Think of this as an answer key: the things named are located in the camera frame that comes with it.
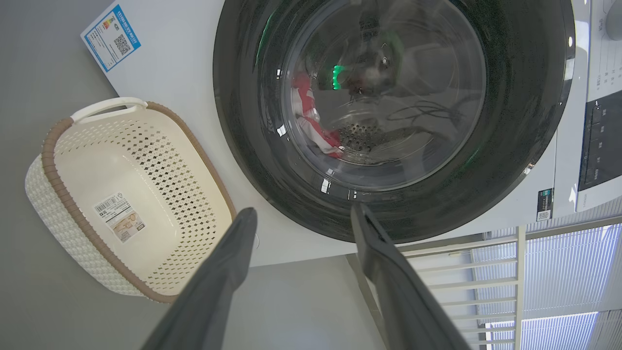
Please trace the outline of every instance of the laundry basket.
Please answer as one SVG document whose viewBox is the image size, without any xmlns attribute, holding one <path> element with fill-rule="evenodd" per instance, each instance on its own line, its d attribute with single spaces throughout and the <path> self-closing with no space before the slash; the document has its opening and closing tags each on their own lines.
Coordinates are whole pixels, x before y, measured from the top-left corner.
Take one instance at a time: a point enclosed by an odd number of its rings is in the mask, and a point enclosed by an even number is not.
<svg viewBox="0 0 622 350">
<path fill-rule="evenodd" d="M 110 108 L 126 109 L 97 114 Z M 235 210 L 192 132 L 137 98 L 59 121 L 30 166 L 26 193 L 65 250 L 108 289 L 170 303 Z"/>
</svg>

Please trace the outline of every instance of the washing machine door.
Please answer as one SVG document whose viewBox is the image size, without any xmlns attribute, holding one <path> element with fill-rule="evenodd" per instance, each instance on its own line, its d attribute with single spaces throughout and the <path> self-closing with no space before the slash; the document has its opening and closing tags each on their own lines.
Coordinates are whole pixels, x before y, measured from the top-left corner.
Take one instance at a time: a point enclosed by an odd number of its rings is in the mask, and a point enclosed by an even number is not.
<svg viewBox="0 0 622 350">
<path fill-rule="evenodd" d="M 570 0 L 226 0 L 218 114 L 292 220 L 352 242 L 360 201 L 412 242 L 478 217 L 537 162 L 570 90 L 570 37 Z"/>
</svg>

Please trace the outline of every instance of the white handle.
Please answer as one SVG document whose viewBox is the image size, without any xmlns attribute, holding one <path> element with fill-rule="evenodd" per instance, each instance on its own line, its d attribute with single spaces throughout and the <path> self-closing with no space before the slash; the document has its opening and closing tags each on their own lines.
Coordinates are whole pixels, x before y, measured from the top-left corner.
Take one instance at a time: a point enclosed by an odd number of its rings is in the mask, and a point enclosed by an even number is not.
<svg viewBox="0 0 622 350">
<path fill-rule="evenodd" d="M 87 118 L 89 116 L 95 115 L 105 110 L 109 110 L 110 108 L 121 107 L 121 106 L 126 106 L 128 109 L 122 110 L 122 111 L 104 113 L 104 114 L 98 115 L 97 118 L 92 118 L 92 121 L 100 120 L 103 118 L 107 118 L 110 116 L 119 115 L 123 113 L 130 113 L 132 111 L 136 111 L 138 108 L 145 109 L 145 107 L 147 107 L 147 102 L 136 97 L 111 98 L 109 100 L 98 102 L 98 103 L 82 108 L 81 110 L 77 111 L 76 113 L 72 115 L 72 119 L 74 123 L 77 123 L 80 120 Z"/>
</svg>

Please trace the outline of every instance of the gray floor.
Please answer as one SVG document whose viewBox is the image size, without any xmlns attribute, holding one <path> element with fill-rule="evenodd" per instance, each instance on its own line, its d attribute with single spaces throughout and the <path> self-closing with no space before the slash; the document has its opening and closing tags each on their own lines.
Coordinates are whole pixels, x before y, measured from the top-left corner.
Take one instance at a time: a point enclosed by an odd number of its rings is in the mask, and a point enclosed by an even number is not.
<svg viewBox="0 0 622 350">
<path fill-rule="evenodd" d="M 24 193 L 49 128 L 116 96 L 79 38 L 110 2 L 0 2 L 0 349 L 138 349 L 167 310 L 98 284 Z M 384 347 L 345 259 L 335 257 L 251 269 L 224 348 Z"/>
</svg>

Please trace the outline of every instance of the black sticker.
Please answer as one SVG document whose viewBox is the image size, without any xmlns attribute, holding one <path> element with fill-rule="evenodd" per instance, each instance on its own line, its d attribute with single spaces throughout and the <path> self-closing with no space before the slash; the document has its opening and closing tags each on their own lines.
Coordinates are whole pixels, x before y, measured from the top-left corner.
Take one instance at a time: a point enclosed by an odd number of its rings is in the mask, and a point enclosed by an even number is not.
<svg viewBox="0 0 622 350">
<path fill-rule="evenodd" d="M 536 221 L 549 220 L 553 213 L 553 189 L 538 192 L 538 215 Z"/>
</svg>

